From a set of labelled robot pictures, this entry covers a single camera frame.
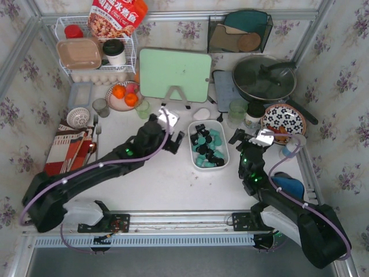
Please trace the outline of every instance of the white jar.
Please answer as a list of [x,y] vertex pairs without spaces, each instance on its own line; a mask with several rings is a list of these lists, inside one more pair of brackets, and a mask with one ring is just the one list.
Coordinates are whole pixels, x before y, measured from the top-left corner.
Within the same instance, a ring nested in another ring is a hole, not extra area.
[[111,65],[125,65],[125,45],[119,39],[110,39],[104,42],[103,52]]
[[249,103],[247,106],[246,115],[244,117],[244,124],[249,129],[255,129],[258,127],[260,119],[265,114],[265,108],[260,103]]

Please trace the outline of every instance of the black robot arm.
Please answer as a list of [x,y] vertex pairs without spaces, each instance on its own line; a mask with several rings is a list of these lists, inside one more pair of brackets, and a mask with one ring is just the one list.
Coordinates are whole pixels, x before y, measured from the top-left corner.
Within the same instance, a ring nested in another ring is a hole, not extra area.
[[[68,202],[74,196],[103,181],[126,175],[142,167],[145,161],[107,164],[83,172],[85,168],[96,164],[101,165],[101,163],[107,161],[135,159],[148,156],[158,149],[159,145],[163,142],[164,136],[165,130],[163,130],[158,123],[157,117],[152,114],[149,121],[138,130],[136,136],[130,137],[125,143],[117,146],[110,153],[106,154],[106,156],[94,163],[90,163],[75,171],[55,176],[48,176],[45,172],[37,174],[23,197],[22,204],[24,206],[44,188],[50,186],[54,182],[65,180],[72,174],[79,173],[79,175],[69,179],[65,184],[60,184],[49,190],[29,208],[28,214],[38,232],[47,232],[57,227],[57,225],[63,221],[64,214],[67,212],[67,210],[63,208],[64,203]],[[176,154],[183,136],[184,133],[179,132],[176,141],[172,141],[172,136],[169,134],[163,149]]]
[[[263,153],[269,146],[265,146],[262,141],[258,144],[257,139],[245,134],[240,129],[236,130],[229,143],[234,144],[237,140],[241,141],[240,145],[237,146],[241,152],[239,177],[243,180],[242,184],[247,194],[259,200],[259,203],[251,208],[251,211],[260,213],[270,205],[293,221],[298,227],[300,245],[305,256],[318,268],[324,268],[344,255],[347,251],[344,241],[323,219],[287,199],[272,187],[268,175],[263,169],[265,165]],[[284,193],[296,199],[292,194],[286,191]],[[308,206],[329,219],[348,240],[332,207],[326,204],[314,205],[311,203]]]

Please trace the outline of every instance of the fork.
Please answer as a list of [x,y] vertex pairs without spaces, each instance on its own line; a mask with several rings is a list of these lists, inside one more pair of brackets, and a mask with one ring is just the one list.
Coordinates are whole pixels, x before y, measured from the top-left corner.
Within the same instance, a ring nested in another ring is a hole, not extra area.
[[99,135],[101,134],[101,126],[96,126],[96,160],[99,159]]
[[99,123],[99,117],[97,116],[97,114],[93,115],[93,128],[96,127],[97,123]]

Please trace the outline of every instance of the floral wallpaper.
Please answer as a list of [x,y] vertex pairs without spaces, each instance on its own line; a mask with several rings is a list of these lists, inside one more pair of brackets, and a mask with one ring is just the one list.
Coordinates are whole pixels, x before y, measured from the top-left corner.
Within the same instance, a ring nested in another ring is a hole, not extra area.
[[369,0],[334,1],[297,70],[295,98],[319,119],[307,149],[361,277],[369,276]]
[[0,1],[0,68],[29,19],[20,0]]
[[21,199],[42,171],[67,113],[70,85],[48,53],[37,35],[0,102],[0,276],[9,269],[21,232]]
[[[88,13],[92,0],[35,0],[42,13]],[[145,0],[151,11],[159,10],[235,10],[316,9],[321,0]]]
[[[309,26],[307,20],[275,20],[263,54],[290,60]],[[136,30],[138,52],[145,47],[207,52],[207,21],[149,21]],[[212,70],[231,70],[248,53],[211,53]]]

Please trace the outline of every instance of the small strainer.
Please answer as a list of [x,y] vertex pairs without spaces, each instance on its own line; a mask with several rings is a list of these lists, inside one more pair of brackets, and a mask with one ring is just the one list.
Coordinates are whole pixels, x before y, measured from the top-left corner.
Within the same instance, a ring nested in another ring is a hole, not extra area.
[[74,108],[68,113],[67,123],[75,129],[80,129],[86,126],[90,119],[90,112],[86,108]]

